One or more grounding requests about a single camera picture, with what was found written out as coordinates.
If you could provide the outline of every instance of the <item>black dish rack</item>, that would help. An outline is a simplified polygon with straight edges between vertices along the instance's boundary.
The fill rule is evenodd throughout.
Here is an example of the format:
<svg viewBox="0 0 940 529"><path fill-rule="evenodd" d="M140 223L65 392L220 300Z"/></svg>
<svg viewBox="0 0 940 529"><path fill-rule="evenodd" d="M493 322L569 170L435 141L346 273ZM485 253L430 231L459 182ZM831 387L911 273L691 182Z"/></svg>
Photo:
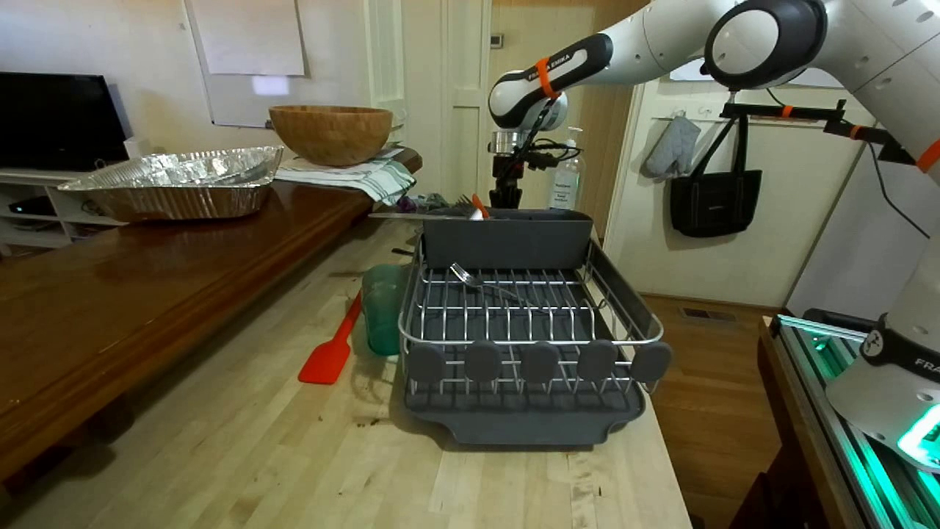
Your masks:
<svg viewBox="0 0 940 529"><path fill-rule="evenodd" d="M593 447L673 351L573 212L422 226L403 312L403 398L460 447Z"/></svg>

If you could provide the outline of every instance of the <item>foil pan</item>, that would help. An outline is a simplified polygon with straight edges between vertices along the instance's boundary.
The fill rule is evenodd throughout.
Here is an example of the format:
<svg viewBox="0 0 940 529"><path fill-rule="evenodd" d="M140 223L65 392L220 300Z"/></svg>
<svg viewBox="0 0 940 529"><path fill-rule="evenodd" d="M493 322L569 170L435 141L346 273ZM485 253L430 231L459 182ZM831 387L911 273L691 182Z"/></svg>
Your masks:
<svg viewBox="0 0 940 529"><path fill-rule="evenodd" d="M58 191L127 223L246 216L264 206L278 157L278 147L161 153L101 168Z"/></svg>

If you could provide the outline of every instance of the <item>red spatula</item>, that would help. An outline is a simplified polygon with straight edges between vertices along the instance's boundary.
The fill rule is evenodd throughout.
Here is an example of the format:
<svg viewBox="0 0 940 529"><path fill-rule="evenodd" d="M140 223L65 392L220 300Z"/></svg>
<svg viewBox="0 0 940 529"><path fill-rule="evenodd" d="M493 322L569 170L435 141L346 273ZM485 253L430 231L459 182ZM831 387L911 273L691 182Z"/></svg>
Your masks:
<svg viewBox="0 0 940 529"><path fill-rule="evenodd" d="M353 297L340 325L336 328L331 341L314 345L314 351L299 367L297 378L305 384L331 384L340 378L344 363L349 359L349 335L355 328L355 317L361 312L361 292Z"/></svg>

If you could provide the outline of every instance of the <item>television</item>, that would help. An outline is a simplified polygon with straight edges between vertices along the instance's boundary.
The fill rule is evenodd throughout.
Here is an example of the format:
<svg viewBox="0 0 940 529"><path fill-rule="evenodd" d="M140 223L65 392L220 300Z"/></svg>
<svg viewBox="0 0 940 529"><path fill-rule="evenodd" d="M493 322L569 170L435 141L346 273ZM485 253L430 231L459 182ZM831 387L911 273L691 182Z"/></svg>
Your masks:
<svg viewBox="0 0 940 529"><path fill-rule="evenodd" d="M0 69L0 168L93 170L127 131L103 75Z"/></svg>

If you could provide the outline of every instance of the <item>black bag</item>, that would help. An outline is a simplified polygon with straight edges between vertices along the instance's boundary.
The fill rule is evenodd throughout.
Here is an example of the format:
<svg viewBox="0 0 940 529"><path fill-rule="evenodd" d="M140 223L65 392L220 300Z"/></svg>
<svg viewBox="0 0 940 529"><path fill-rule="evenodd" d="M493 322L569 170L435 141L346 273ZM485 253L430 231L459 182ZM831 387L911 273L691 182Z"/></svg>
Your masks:
<svg viewBox="0 0 940 529"><path fill-rule="evenodd" d="M706 172L714 148L738 126L731 172ZM745 170L745 115L731 118L691 175L670 178L670 220L673 229L691 238L716 238L742 231L757 209L761 170Z"/></svg>

